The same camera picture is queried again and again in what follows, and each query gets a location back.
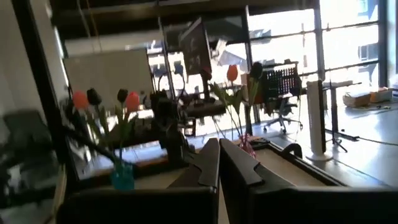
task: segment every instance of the pink vase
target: pink vase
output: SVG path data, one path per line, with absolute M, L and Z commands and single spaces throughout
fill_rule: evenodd
M 256 158 L 256 153 L 254 152 L 253 148 L 250 145 L 250 135 L 248 133 L 245 133 L 243 136 L 240 136 L 239 139 L 241 140 L 241 143 L 239 144 L 239 147 L 247 152 L 250 156 L 253 158 Z

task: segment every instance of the black monitor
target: black monitor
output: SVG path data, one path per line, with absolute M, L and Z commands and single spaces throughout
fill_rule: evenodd
M 208 90 L 208 80 L 211 80 L 211 57 L 206 29 L 202 18 L 193 22 L 190 27 L 181 34 L 180 46 L 184 55 L 187 83 L 190 75 L 200 74 L 205 101 L 209 101 L 210 93 Z

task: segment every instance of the black tulip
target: black tulip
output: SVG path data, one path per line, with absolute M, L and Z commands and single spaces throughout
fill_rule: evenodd
M 118 101 L 120 103 L 124 103 L 126 98 L 127 98 L 127 96 L 128 96 L 128 94 L 129 94 L 129 92 L 127 90 L 120 89 L 119 92 L 118 92 Z
M 255 78 L 256 80 L 260 79 L 262 74 L 262 64 L 260 62 L 255 62 L 251 67 L 250 77 Z
M 94 88 L 87 90 L 87 99 L 90 105 L 98 106 L 101 104 L 102 99 Z

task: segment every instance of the blue vase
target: blue vase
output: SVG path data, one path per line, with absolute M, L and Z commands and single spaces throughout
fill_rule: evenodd
M 134 190 L 132 165 L 117 164 L 111 174 L 112 185 L 116 190 Z

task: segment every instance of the monitor stand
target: monitor stand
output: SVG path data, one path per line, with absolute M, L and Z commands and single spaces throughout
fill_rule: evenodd
M 203 100 L 205 103 L 211 103 L 210 100 L 210 91 L 208 86 L 208 80 L 211 80 L 211 73 L 202 69 L 200 71 L 201 80 L 203 83 L 203 94 L 205 95 L 205 99 Z

